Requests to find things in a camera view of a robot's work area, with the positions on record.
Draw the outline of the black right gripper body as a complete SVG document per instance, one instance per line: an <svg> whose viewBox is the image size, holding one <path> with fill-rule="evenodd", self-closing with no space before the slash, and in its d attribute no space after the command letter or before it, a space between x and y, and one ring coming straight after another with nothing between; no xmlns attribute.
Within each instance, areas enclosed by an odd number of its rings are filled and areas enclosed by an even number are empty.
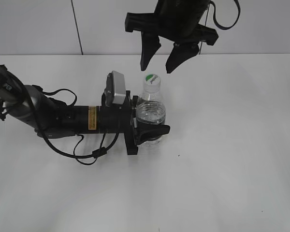
<svg viewBox="0 0 290 232"><path fill-rule="evenodd" d="M181 28L170 20L164 20L154 13L127 13L125 19L126 32L147 32L166 38L176 44L205 42L214 45L218 39L215 29L197 24L187 35L181 34Z"/></svg>

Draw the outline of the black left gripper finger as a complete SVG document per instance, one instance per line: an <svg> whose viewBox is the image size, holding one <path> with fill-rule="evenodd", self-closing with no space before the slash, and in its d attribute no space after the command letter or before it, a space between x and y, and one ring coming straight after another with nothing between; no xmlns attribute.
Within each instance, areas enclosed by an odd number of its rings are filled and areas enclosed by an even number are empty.
<svg viewBox="0 0 290 232"><path fill-rule="evenodd" d="M141 102L141 97L139 96L133 96L132 98L132 105L133 105L133 108L136 109L137 106L140 104Z"/></svg>
<svg viewBox="0 0 290 232"><path fill-rule="evenodd" d="M170 132L170 126L164 123L149 124L137 121L136 144L141 145L148 141L155 141Z"/></svg>

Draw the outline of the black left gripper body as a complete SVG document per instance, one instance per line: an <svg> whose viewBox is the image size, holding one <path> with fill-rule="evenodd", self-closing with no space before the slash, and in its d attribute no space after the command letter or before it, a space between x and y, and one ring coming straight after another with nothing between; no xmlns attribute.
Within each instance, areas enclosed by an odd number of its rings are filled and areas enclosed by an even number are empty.
<svg viewBox="0 0 290 232"><path fill-rule="evenodd" d="M125 146L128 155L137 155L138 146L134 137L134 123L132 122L132 101L130 91L126 91L126 97L122 105L111 104L106 105L106 95L103 93L101 97L101 106L98 113L97 126L99 133L114 133L113 141L105 148L110 150L119 137L124 134Z"/></svg>

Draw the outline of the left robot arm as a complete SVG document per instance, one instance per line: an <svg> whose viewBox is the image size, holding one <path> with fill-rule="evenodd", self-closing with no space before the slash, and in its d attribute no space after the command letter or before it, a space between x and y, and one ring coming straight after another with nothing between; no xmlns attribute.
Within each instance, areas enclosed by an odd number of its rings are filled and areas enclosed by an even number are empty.
<svg viewBox="0 0 290 232"><path fill-rule="evenodd" d="M100 106L78 106L54 99L37 85L24 85L4 65L0 65L0 119L7 115L34 128L45 142L84 134L124 135L128 155L138 146L170 131L159 124L135 123L137 96L126 90L124 75L107 75Z"/></svg>

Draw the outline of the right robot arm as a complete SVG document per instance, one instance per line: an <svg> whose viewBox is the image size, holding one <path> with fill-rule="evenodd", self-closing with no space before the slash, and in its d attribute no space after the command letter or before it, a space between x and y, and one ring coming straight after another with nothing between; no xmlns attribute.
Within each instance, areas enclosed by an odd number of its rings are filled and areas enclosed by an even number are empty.
<svg viewBox="0 0 290 232"><path fill-rule="evenodd" d="M208 4L207 0L159 0L152 13L127 13L126 32L141 33L141 70L147 69L160 49L160 38L174 43L165 64L167 73L195 57L200 42L213 46L218 39L217 31L199 23Z"/></svg>

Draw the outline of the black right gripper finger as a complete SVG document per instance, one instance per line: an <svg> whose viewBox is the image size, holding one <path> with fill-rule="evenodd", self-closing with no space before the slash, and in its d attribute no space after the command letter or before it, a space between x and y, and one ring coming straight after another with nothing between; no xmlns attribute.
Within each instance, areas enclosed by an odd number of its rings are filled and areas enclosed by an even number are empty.
<svg viewBox="0 0 290 232"><path fill-rule="evenodd" d="M174 43L174 47L166 61L166 72L171 74L179 65L199 53L197 43Z"/></svg>
<svg viewBox="0 0 290 232"><path fill-rule="evenodd" d="M148 32L141 32L142 52L140 67L141 71L145 71L155 53L160 49L160 39L158 35Z"/></svg>

